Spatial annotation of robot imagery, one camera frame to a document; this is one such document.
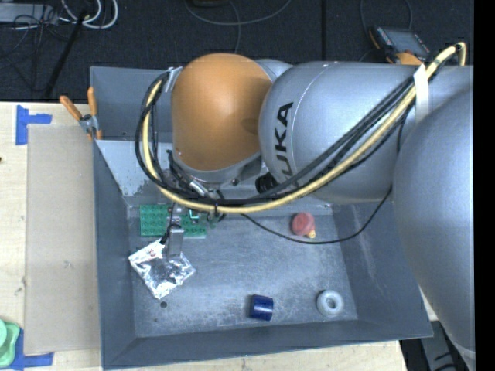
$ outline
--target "red ball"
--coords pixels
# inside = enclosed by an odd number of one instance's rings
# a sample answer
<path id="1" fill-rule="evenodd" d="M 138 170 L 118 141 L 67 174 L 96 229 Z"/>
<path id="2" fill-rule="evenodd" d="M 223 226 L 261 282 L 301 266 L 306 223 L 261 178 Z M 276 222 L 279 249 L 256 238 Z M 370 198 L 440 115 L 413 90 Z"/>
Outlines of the red ball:
<path id="1" fill-rule="evenodd" d="M 310 213 L 298 213 L 292 219 L 292 232 L 307 235 L 315 229 L 315 218 Z"/>

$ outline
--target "black floor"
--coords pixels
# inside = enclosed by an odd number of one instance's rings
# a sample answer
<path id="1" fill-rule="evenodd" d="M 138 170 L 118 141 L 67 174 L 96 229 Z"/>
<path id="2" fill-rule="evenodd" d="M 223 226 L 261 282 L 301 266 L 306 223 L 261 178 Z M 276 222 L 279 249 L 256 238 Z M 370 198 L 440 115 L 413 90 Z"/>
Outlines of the black floor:
<path id="1" fill-rule="evenodd" d="M 65 1 L 74 13 L 84 7 L 84 0 Z M 60 0 L 14 2 L 51 5 L 67 17 Z M 66 94 L 85 102 L 90 66 L 165 69 L 212 52 L 237 51 L 293 64 L 383 61 L 372 53 L 364 31 L 371 25 L 411 27 L 432 53 L 464 41 L 468 64 L 474 63 L 474 0 L 233 0 L 216 8 L 196 7 L 187 0 L 117 2 L 118 19 L 111 28 L 82 28 L 49 96 L 47 85 L 52 88 L 50 78 L 75 25 L 58 22 L 14 30 L 12 24 L 2 24 L 0 100 L 56 100 Z M 101 18 L 108 22 L 114 13 L 111 0 L 102 0 L 102 5 Z M 239 20 L 249 23 L 211 23 Z"/>

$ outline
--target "black device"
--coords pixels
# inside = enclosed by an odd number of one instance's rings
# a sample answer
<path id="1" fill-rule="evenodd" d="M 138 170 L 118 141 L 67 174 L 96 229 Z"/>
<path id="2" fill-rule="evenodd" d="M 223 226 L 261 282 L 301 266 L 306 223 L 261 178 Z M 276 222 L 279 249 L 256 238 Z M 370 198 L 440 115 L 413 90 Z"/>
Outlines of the black device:
<path id="1" fill-rule="evenodd" d="M 371 26 L 368 33 L 371 42 L 385 52 L 385 59 L 391 63 L 395 63 L 398 53 L 409 53 L 422 62 L 430 56 L 428 47 L 418 34 L 410 29 Z"/>

